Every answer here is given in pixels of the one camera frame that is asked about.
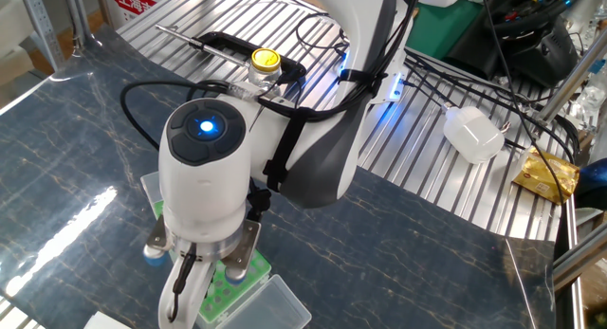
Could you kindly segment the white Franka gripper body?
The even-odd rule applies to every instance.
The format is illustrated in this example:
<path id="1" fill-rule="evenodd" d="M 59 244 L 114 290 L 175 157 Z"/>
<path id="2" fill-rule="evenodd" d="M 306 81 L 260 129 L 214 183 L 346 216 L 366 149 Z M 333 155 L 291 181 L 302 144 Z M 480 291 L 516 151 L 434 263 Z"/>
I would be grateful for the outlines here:
<path id="1" fill-rule="evenodd" d="M 208 291 L 215 263 L 195 262 L 185 283 L 184 290 L 178 295 L 175 320 L 169 321 L 175 305 L 173 287 L 177 280 L 183 257 L 177 257 L 174 267 L 162 289 L 158 305 L 158 326 L 160 329 L 191 329 L 199 315 L 201 304 Z"/>

